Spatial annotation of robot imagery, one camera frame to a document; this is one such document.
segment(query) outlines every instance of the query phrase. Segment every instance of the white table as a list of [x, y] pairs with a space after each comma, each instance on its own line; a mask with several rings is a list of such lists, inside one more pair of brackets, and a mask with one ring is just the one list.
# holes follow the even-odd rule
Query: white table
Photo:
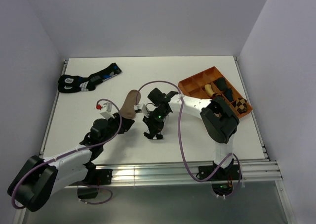
[[[192, 57], [119, 57], [71, 58], [65, 74], [89, 76], [116, 62], [122, 73], [97, 86], [96, 90], [73, 94], [60, 93], [44, 146], [44, 157], [72, 149], [90, 131], [93, 121], [101, 118], [95, 109], [96, 101], [108, 98], [121, 107], [131, 89], [153, 80], [166, 80], [178, 84], [182, 79], [216, 66], [231, 84], [245, 97], [245, 92], [232, 56]], [[151, 84], [141, 91], [141, 102], [149, 102], [147, 95], [153, 88], [168, 93], [175, 90], [167, 84]], [[138, 114], [135, 124], [123, 135], [104, 145], [104, 152], [94, 160], [103, 164], [148, 164], [182, 162], [178, 137], [178, 113], [170, 114], [162, 131], [163, 140], [148, 140], [147, 130]], [[214, 159], [215, 144], [207, 134], [201, 119], [182, 116], [182, 139], [187, 161]], [[254, 120], [251, 114], [243, 117], [234, 138], [234, 153], [241, 160], [264, 159]]]

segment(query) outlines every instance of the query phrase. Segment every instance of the brown sock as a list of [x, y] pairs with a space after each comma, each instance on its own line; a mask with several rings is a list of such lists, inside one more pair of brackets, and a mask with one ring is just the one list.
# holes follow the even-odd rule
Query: brown sock
[[[128, 94], [127, 97], [124, 101], [124, 104], [122, 108], [120, 109], [120, 114], [122, 115], [123, 118], [126, 119], [134, 119], [136, 116], [135, 110], [134, 110], [134, 105], [136, 102], [136, 96], [137, 96], [138, 91], [137, 90], [131, 90]], [[139, 103], [141, 98], [140, 93], [137, 96], [137, 103]]]

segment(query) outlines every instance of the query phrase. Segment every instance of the gray floor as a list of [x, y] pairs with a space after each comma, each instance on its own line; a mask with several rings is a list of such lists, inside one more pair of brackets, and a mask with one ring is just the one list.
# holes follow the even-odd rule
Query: gray floor
[[246, 183], [226, 201], [216, 199], [209, 184], [117, 187], [102, 205], [79, 203], [76, 190], [51, 197], [28, 224], [285, 224], [274, 182]]

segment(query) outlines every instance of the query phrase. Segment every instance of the white wall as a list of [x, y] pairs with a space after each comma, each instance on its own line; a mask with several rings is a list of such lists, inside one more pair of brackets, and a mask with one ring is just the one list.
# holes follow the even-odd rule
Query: white wall
[[299, 223], [316, 220], [316, 0], [267, 0], [240, 68]]
[[266, 0], [28, 0], [68, 57], [239, 55]]
[[26, 0], [0, 0], [0, 22], [0, 223], [8, 224], [6, 191], [40, 151], [62, 61]]

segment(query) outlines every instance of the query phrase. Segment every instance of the orange tray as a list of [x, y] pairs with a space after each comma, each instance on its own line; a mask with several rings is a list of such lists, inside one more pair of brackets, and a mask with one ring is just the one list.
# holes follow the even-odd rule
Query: orange tray
[[232, 84], [225, 78], [227, 87], [232, 89], [233, 91], [233, 98], [232, 102], [229, 102], [228, 99], [224, 95], [224, 91], [220, 91], [217, 86], [215, 85], [215, 81], [220, 78], [224, 77], [224, 75], [216, 68], [211, 67], [203, 72], [197, 73], [194, 76], [188, 77], [182, 81], [179, 81], [178, 87], [182, 91], [184, 95], [191, 96], [194, 98], [199, 99], [209, 99], [210, 97], [205, 92], [204, 86], [207, 84], [211, 84], [212, 89], [215, 93], [222, 94], [225, 102], [229, 105], [229, 107], [233, 110], [233, 112], [237, 115], [240, 119], [243, 116], [249, 114], [252, 111], [252, 107], [249, 103], [247, 103], [247, 112], [245, 113], [238, 113], [235, 109], [236, 99], [243, 98], [240, 93], [232, 86]]

